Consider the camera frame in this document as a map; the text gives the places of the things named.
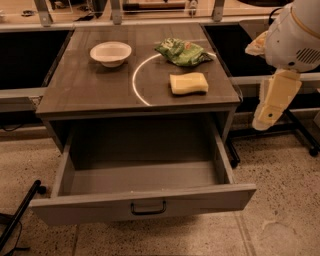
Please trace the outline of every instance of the drawer handle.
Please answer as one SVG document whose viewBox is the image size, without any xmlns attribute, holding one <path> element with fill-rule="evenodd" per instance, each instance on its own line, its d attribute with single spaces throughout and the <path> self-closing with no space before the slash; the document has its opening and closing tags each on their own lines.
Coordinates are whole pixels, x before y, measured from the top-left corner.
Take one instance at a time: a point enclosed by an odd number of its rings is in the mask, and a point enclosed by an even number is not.
<svg viewBox="0 0 320 256">
<path fill-rule="evenodd" d="M 131 204 L 131 213 L 133 215 L 155 215 L 155 214 L 161 214 L 161 213 L 164 213 L 165 211 L 167 210 L 167 203 L 166 201 L 163 201 L 162 202 L 162 209 L 159 210 L 159 211 L 146 211 L 146 212 L 137 212 L 135 209 L 134 209 L 134 203 Z"/>
</svg>

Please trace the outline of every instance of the speckled floor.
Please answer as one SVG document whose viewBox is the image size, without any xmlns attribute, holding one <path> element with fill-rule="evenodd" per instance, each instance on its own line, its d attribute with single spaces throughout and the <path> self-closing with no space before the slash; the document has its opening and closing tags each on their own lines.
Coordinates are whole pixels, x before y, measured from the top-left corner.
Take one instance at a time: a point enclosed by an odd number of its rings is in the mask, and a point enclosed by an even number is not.
<svg viewBox="0 0 320 256">
<path fill-rule="evenodd" d="M 320 255 L 320 156 L 311 157 L 297 133 L 234 145 L 236 181 L 257 185 L 244 211 L 49 227 L 27 209 L 18 246 L 30 250 L 14 255 Z M 50 193 L 60 158 L 42 128 L 1 131 L 0 212 L 14 213 L 35 179 Z M 1 255 L 18 233 L 19 226 Z"/>
</svg>

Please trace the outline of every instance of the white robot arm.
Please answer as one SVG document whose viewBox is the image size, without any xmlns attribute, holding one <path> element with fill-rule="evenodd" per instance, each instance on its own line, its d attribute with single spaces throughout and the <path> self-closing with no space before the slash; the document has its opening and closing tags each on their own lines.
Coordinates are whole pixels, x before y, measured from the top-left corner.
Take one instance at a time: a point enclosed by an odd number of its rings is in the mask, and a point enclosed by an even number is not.
<svg viewBox="0 0 320 256">
<path fill-rule="evenodd" d="M 320 64 L 320 1 L 295 0 L 286 5 L 264 33 L 263 47 L 266 62 L 277 70 L 261 82 L 252 123 L 257 130 L 274 125 L 298 93 L 300 73 Z"/>
</svg>

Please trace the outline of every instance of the metal stand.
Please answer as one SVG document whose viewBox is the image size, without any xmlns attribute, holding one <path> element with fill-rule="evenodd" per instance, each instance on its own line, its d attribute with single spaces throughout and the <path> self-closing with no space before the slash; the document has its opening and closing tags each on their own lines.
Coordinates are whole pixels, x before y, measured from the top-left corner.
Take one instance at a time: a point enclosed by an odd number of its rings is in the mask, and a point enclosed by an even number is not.
<svg viewBox="0 0 320 256">
<path fill-rule="evenodd" d="M 309 149 L 309 154 L 311 156 L 317 156 L 318 152 L 320 152 L 320 144 L 316 141 L 316 139 L 307 131 L 307 129 L 301 124 L 301 122 L 292 114 L 289 109 L 284 111 L 284 114 L 291 120 L 292 123 L 283 124 L 283 125 L 274 125 L 270 127 L 267 131 L 257 131 L 253 128 L 251 129 L 243 129 L 243 130 L 235 130 L 230 131 L 227 138 L 227 146 L 231 155 L 230 164 L 233 168 L 236 168 L 240 163 L 239 155 L 237 154 L 237 150 L 232 144 L 232 138 L 236 137 L 245 137 L 245 136 L 254 136 L 254 135 L 267 135 L 272 133 L 279 133 L 284 131 L 292 131 L 299 130 L 302 135 L 309 141 L 311 147 Z"/>
<path fill-rule="evenodd" d="M 14 228 L 19 223 L 20 218 L 24 214 L 25 210 L 27 209 L 35 193 L 38 192 L 40 194 L 44 194 L 46 192 L 46 187 L 40 186 L 40 185 L 41 185 L 40 180 L 36 180 L 33 183 L 32 187 L 30 188 L 29 192 L 26 194 L 25 198 L 21 202 L 19 208 L 17 209 L 14 215 L 0 214 L 0 224 L 6 225 L 6 228 L 0 237 L 0 252 L 5 246 L 6 242 L 8 241 Z"/>
</svg>

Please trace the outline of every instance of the open drawer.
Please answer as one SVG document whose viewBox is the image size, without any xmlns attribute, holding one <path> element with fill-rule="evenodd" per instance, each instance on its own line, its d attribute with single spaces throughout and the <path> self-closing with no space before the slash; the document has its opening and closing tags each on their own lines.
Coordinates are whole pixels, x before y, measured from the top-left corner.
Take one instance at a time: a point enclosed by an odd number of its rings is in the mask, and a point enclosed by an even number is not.
<svg viewBox="0 0 320 256">
<path fill-rule="evenodd" d="M 75 122 L 50 198 L 49 225 L 242 210 L 254 184 L 234 184 L 208 114 Z"/>
</svg>

